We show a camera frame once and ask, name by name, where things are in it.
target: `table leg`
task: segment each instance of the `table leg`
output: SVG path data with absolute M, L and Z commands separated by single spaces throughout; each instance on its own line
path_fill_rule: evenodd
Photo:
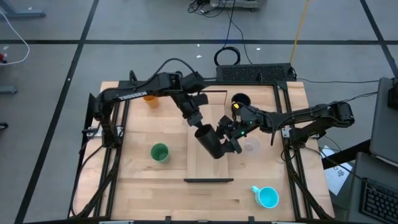
M 16 94 L 18 92 L 17 88 L 14 86 L 0 86 L 0 94 Z
M 23 10 L 19 11 L 8 0 L 0 0 L 0 7 L 3 8 L 7 18 L 23 18 L 23 17 L 44 17 L 42 10 Z

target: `black wire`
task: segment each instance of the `black wire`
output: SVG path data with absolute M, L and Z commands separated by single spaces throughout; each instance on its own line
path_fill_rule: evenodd
M 282 152 L 280 152 L 280 158 L 281 158 L 284 162 L 290 162 L 290 161 L 293 160 L 294 157 L 296 156 L 296 150 L 294 151 L 293 156 L 292 156 L 289 160 L 283 158 L 283 153 L 285 152 L 285 150 L 286 150 L 286 149 L 284 149 L 284 150 L 282 150 Z
M 329 138 L 329 137 L 326 136 L 326 135 L 324 135 L 323 137 L 325 137 L 325 138 L 329 139 L 331 142 L 333 142 L 333 143 L 337 146 L 337 148 L 340 150 L 340 152 L 342 151 L 342 149 L 340 148 L 340 146 L 339 146 L 333 139 Z
M 131 90 L 131 89 L 134 89 L 134 88 L 142 87 L 142 86 L 148 84 L 150 81 L 152 81 L 156 77 L 156 75 L 161 71 L 161 69 L 167 63 L 169 63 L 169 62 L 171 62 L 173 60 L 176 60 L 176 61 L 179 61 L 179 62 L 183 63 L 185 66 L 187 66 L 191 70 L 192 73 L 195 73 L 194 69 L 187 62 L 185 62 L 185 61 L 183 61 L 183 60 L 181 60 L 179 58 L 169 58 L 165 62 L 163 62 L 163 64 L 156 70 L 156 72 L 147 81 L 145 81 L 145 82 L 143 82 L 143 83 L 141 83 L 139 85 L 124 87 L 124 88 L 120 88 L 120 87 L 107 88 L 107 89 L 103 90 L 101 93 L 99 93 L 97 98 L 102 97 L 105 92 L 110 91 L 110 90 Z
M 354 172 L 351 172 L 349 169 L 347 169 L 347 168 L 343 167 L 342 165 L 338 164 L 337 162 L 335 162 L 335 161 L 329 159 L 329 158 L 325 155 L 325 153 L 322 152 L 322 150 L 321 150 L 320 152 L 318 152 L 317 150 L 311 149 L 311 148 L 309 148 L 309 147 L 304 147 L 304 148 L 309 149 L 309 150 L 312 150 L 312 151 L 318 153 L 320 156 L 323 155 L 323 156 L 325 157 L 325 159 L 328 160 L 328 161 L 330 161 L 332 164 L 334 164 L 334 165 L 336 165 L 336 166 L 340 166 L 341 168 L 343 168 L 344 170 L 346 170 L 347 172 L 349 172 L 350 174 L 352 174 L 354 177 L 358 178 L 359 180 L 362 180 L 362 177 L 359 177 L 358 175 L 354 174 Z
M 204 17 L 207 17 L 207 18 L 214 18 L 214 17 L 219 16 L 219 15 L 224 11 L 224 9 L 225 9 L 226 4 L 224 4 L 224 3 L 223 3 L 224 6 L 223 6 L 223 8 L 220 10 L 220 12 L 218 12 L 218 13 L 215 14 L 214 16 L 207 16 L 207 14 L 208 14 L 209 12 L 213 12 L 214 10 L 216 10 L 216 9 L 218 8 L 218 6 L 220 6 L 220 3 L 221 3 L 221 2 L 223 2 L 223 1 L 222 1 L 222 0 L 219 0 L 219 1 L 218 1 L 217 7 L 215 7 L 215 8 L 212 9 L 212 10 L 209 10 L 209 11 L 206 11 L 206 12 L 202 13 L 201 16 L 204 16 Z
M 232 5 L 231 17 L 229 18 L 228 32 L 226 33 L 226 39 L 225 39 L 224 47 L 225 47 L 226 44 L 228 43 L 229 30 L 231 29 L 232 17 L 234 16 L 235 2 L 236 2 L 236 0 L 234 0 L 234 3 L 233 3 L 233 5 Z
M 93 156 L 95 156 L 95 154 L 97 154 L 97 153 L 100 151 L 100 149 L 102 149 L 102 148 L 103 148 L 103 146 L 101 145 L 101 146 L 100 146 L 99 148 L 97 148 L 93 153 L 91 153 L 91 155 L 89 155 L 89 156 L 87 157 L 87 159 L 81 164 L 81 167 L 80 167 L 79 171 L 77 172 L 75 185 L 73 186 L 73 190 L 72 190 L 72 199 L 70 200 L 70 211 L 71 211 L 71 213 L 72 213 L 73 216 L 76 216 L 76 213 L 75 213 L 75 211 L 74 211 L 74 209 L 73 209 L 73 201 L 74 201 L 74 199 L 75 199 L 76 189 L 77 189 L 77 186 L 78 186 L 78 183 L 79 183 L 81 171 L 83 170 L 83 168 L 84 168 L 84 166 L 86 165 L 86 163 L 87 163 Z
M 188 5 L 188 13 L 198 14 L 197 11 L 202 10 L 209 3 L 209 1 L 194 0 Z
M 228 15 L 229 19 L 231 20 L 232 24 L 234 24 L 234 26 L 235 26 L 235 27 L 238 29 L 238 31 L 241 33 L 241 36 L 242 36 L 242 43 L 243 43 L 243 48 L 244 48 L 244 53 L 246 54 L 246 58 L 248 58 L 248 61 L 250 62 L 250 64 L 253 64 L 253 63 L 251 62 L 250 58 L 249 58 L 248 51 L 246 50 L 246 44 L 244 43 L 244 36 L 243 36 L 242 30 L 238 27 L 238 25 L 236 25 L 236 24 L 234 23 L 234 21 L 232 20 L 232 17 L 229 16 L 228 11 L 225 11 L 225 12 L 227 13 L 227 15 Z
M 236 54 L 236 61 L 235 61 L 234 65 L 239 65 L 241 63 L 241 53 L 240 53 L 240 51 L 236 47 L 229 46 L 229 47 L 223 47 L 222 49 L 219 49 L 216 52 L 216 54 L 214 54 L 214 64 L 220 65 L 218 63 L 218 54 L 220 54 L 224 50 L 230 50 L 230 51 L 232 51 L 232 52 L 234 52 Z
M 349 82 L 349 81 L 311 81 L 307 80 L 306 78 L 298 78 L 297 80 L 305 80 L 310 83 L 351 83 L 351 84 L 360 84 L 360 83 L 372 83 L 372 82 L 379 82 L 379 80 L 371 80 L 371 81 L 360 81 L 360 82 Z
M 373 96 L 373 95 L 376 95 L 376 94 L 377 94 L 376 91 L 375 91 L 375 92 L 372 92 L 372 93 L 364 93 L 364 94 L 362 94 L 362 95 L 355 96 L 355 97 L 353 97 L 353 98 L 351 98 L 351 99 L 349 99 L 349 100 L 343 100 L 342 102 L 347 103 L 347 102 L 350 102 L 350 101 L 352 101 L 352 100 L 356 100 L 356 99 L 359 99 L 359 98 L 362 98 L 362 97 L 369 97 L 369 96 Z
M 124 132 L 124 130 L 122 130 L 119 134 L 118 134 L 118 137 L 120 137 L 121 135 L 122 135 L 122 133 Z M 81 150 L 83 150 L 83 148 L 84 147 L 86 147 L 86 145 L 87 145 L 87 143 L 90 141 L 90 140 L 92 140 L 93 138 L 94 138 L 94 136 L 95 136 L 95 134 L 89 139 L 89 140 L 87 140 L 87 142 L 83 145 L 83 147 L 81 148 Z M 75 194 L 76 194 L 76 190 L 77 190 L 77 186 L 78 186 L 78 184 L 79 184 L 79 179 L 80 179 L 80 174 L 81 174 L 81 172 L 82 172 L 82 170 L 83 170 L 83 168 L 84 168 L 84 166 L 86 165 L 86 163 L 93 157 L 93 156 L 95 156 L 99 151 L 100 151 L 100 149 L 102 149 L 103 148 L 103 146 L 101 145 L 99 148 L 97 148 L 93 153 L 91 153 L 88 157 L 87 157 L 87 159 L 85 159 L 85 161 L 81 164 L 81 166 L 80 166 L 80 168 L 79 168 L 79 170 L 78 170 L 78 172 L 77 172 L 77 174 L 76 174 L 76 181 L 75 181 L 75 184 L 74 184 L 74 186 L 73 186 L 73 190 L 72 190 L 72 199 L 70 200 L 70 211 L 71 211 L 71 213 L 72 213 L 72 215 L 73 216 L 76 216 L 76 213 L 75 213 L 75 210 L 73 209 L 73 201 L 74 201 L 74 199 L 75 199 Z
M 330 150 L 333 150 L 333 151 L 341 152 L 340 149 L 332 149 L 332 148 L 329 148 L 329 147 L 327 147 L 327 148 L 325 148 L 325 149 L 330 149 Z

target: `black clamp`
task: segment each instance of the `black clamp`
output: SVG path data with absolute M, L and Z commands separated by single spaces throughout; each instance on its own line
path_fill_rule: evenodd
M 249 224 L 255 224 L 256 221 L 254 220 L 254 217 L 249 217 Z
M 171 216 L 166 216 L 164 219 L 165 224 L 171 224 L 172 223 L 172 217 Z
M 393 87 L 388 91 L 388 107 L 398 110 L 398 78 L 392 80 Z

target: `black keyboard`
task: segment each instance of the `black keyboard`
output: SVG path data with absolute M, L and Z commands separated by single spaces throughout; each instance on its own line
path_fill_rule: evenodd
M 384 223 L 398 224 L 398 190 L 364 178 L 359 212 Z

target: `gray floor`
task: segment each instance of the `gray floor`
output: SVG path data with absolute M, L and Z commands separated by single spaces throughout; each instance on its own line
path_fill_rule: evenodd
M 370 10 L 386 40 L 398 40 L 395 0 L 367 0 Z M 25 39 L 78 40 L 93 0 L 20 0 L 15 5 L 44 9 L 47 17 L 11 21 Z M 99 0 L 87 39 L 92 40 L 167 40 L 224 39 L 228 29 L 225 13 L 209 19 L 187 13 L 187 0 Z M 238 10 L 234 21 L 246 39 L 292 40 L 299 25 L 305 0 L 269 0 L 257 12 Z M 231 39 L 240 33 L 231 28 Z M 0 21 L 0 40 L 17 36 Z M 377 40 L 364 10 L 357 0 L 311 1 L 301 31 L 301 40 Z M 18 94 L 0 96 L 0 122 L 10 127 L 0 134 L 0 217 L 13 223 L 27 183 L 49 128 L 55 105 L 67 76 L 76 45 L 31 45 L 28 59 L 21 64 L 0 67 L 0 83 L 16 85 Z M 98 93 L 102 81 L 125 80 L 133 69 L 140 79 L 148 78 L 170 57 L 186 60 L 205 77 L 215 76 L 213 56 L 222 45 L 85 45 L 81 53 L 66 102 L 52 139 L 25 222 L 63 219 L 78 162 L 81 129 L 89 93 Z M 242 45 L 235 45 L 242 53 Z M 292 45 L 247 45 L 253 63 L 288 62 Z M 398 46 L 390 45 L 393 57 Z M 26 49 L 19 44 L 0 44 L 8 61 L 22 58 Z M 235 60 L 220 54 L 220 63 Z M 242 55 L 242 63 L 248 63 Z M 299 77 L 318 81 L 377 80 L 393 77 L 379 45 L 298 45 L 293 65 Z M 165 71 L 187 69 L 175 62 Z M 377 83 L 315 84 L 305 83 L 311 105 L 352 98 L 377 90 Z M 348 129 L 331 129 L 328 136 L 342 148 L 369 139 L 375 97 L 353 101 L 356 118 Z M 334 147 L 327 139 L 320 145 Z

